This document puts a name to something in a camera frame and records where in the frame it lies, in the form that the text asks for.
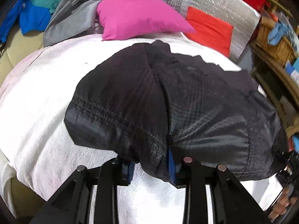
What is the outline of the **person's right hand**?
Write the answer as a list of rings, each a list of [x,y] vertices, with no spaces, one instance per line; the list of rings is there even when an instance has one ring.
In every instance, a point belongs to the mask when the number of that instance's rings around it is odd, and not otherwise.
[[[277,200],[276,204],[273,206],[272,211],[268,215],[270,220],[275,220],[278,216],[284,215],[287,211],[288,206],[293,206],[298,197],[288,198],[289,187],[284,188],[281,196]]]

